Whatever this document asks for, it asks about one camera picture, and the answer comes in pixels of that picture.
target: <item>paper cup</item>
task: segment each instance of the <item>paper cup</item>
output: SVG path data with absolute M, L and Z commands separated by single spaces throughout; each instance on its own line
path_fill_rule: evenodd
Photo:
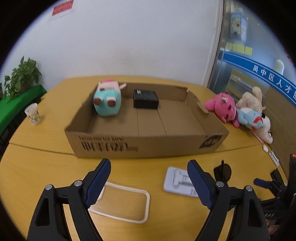
M 40 115 L 38 113 L 38 105 L 37 103 L 30 104 L 26 109 L 25 113 L 28 116 L 31 124 L 37 125 L 40 122 Z

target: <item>pink plush toy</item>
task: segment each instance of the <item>pink plush toy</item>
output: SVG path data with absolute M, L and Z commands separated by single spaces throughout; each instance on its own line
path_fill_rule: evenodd
M 225 93 L 216 95 L 214 99 L 210 99 L 205 103 L 205 108 L 208 111 L 214 111 L 224 123 L 232 121 L 236 128 L 239 127 L 235 102 L 230 95 Z

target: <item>metal screw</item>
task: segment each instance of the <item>metal screw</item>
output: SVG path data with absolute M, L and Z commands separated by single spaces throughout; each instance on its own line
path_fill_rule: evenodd
M 50 190 L 50 189 L 52 189 L 52 185 L 51 185 L 51 184 L 46 185 L 45 189 L 46 189 L 46 190 Z
M 80 180 L 77 180 L 76 182 L 74 182 L 74 185 L 75 185 L 76 187 L 81 186 L 81 184 L 82 184 L 82 181 L 80 181 Z
M 218 187 L 224 187 L 224 183 L 223 182 L 216 182 L 216 185 L 218 186 Z
M 251 192 L 251 191 L 253 191 L 253 188 L 252 188 L 251 186 L 246 186 L 246 190 L 247 190 L 248 192 Z

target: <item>green tablecloth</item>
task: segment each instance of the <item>green tablecloth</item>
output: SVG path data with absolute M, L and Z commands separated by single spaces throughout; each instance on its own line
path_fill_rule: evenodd
M 28 89 L 13 100 L 9 97 L 6 100 L 0 100 L 0 134 L 13 120 L 13 118 L 36 97 L 45 94 L 46 90 L 42 85 L 36 85 Z

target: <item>teal and pink plush toy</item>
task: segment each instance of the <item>teal and pink plush toy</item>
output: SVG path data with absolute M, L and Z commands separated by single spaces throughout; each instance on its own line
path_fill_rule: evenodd
M 121 89 L 126 83 L 119 86 L 115 80 L 104 80 L 98 84 L 93 103 L 100 116 L 117 115 L 121 106 Z
M 238 121 L 242 125 L 245 125 L 247 128 L 256 131 L 261 127 L 266 127 L 266 124 L 263 123 L 262 114 L 252 110 L 248 107 L 243 107 L 237 109 L 238 111 Z
M 230 95 L 225 93 L 217 94 L 214 99 L 210 99 L 205 103 L 205 108 L 208 111 L 214 111 L 224 123 L 232 121 L 234 127 L 239 127 L 235 102 Z

